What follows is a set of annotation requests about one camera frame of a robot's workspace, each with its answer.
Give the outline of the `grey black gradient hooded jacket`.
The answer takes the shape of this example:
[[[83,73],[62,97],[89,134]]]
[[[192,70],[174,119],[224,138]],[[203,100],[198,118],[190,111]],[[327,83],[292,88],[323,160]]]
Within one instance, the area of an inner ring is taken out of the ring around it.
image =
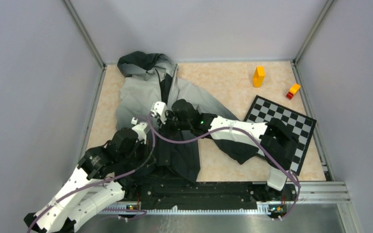
[[[156,101],[162,101],[171,108],[177,100],[185,99],[201,113],[237,119],[206,90],[178,78],[178,65],[162,53],[135,51],[119,58],[117,67],[125,77],[116,110],[117,129],[129,127],[133,117],[146,116]],[[154,155],[158,166],[166,166],[190,182],[196,181],[200,171],[196,141],[172,144],[157,139]]]

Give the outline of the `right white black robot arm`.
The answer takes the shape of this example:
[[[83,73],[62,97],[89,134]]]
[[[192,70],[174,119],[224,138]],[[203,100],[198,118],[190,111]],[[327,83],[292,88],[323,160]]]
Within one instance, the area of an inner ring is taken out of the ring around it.
[[[298,148],[298,136],[279,119],[249,123],[227,119],[216,114],[200,113],[184,99],[176,101],[172,109],[157,101],[151,107],[159,129],[167,132],[189,131],[197,138],[228,140],[257,147],[271,166],[265,193],[271,200],[285,194],[285,183],[294,180],[290,172]]]

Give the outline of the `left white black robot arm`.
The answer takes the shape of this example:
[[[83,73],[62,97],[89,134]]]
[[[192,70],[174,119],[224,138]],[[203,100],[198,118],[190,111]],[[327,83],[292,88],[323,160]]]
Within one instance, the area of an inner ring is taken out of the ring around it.
[[[119,179],[134,174],[151,159],[146,122],[122,128],[105,144],[88,149],[72,175],[41,210],[24,222],[29,233],[74,233],[118,200],[132,200],[136,187]]]

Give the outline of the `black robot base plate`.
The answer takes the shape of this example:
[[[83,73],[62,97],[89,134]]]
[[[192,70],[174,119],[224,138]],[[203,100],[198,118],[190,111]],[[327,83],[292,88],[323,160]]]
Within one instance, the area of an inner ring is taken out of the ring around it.
[[[143,184],[132,186],[124,201],[143,210],[255,210],[261,203],[293,201],[296,188],[286,184],[277,191],[266,183],[198,182],[195,184]]]

